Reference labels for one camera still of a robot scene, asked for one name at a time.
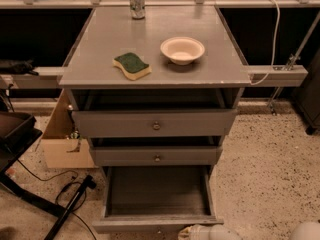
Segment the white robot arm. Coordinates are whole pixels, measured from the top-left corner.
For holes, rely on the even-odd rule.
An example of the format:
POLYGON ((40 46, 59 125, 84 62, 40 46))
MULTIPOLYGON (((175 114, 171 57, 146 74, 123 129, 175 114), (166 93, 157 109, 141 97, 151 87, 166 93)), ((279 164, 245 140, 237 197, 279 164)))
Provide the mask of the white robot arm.
MULTIPOLYGON (((193 225, 178 233, 178 240, 244 240, 236 231, 221 224, 193 225)), ((297 225, 288 240, 320 240, 320 223, 303 222, 297 225)))

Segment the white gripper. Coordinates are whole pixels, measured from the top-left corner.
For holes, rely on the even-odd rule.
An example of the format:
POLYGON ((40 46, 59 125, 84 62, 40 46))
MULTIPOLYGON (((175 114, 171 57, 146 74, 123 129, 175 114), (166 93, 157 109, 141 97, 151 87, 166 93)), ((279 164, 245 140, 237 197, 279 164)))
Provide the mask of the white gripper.
POLYGON ((194 225, 178 233, 178 240, 242 240, 237 232, 223 225, 194 225))

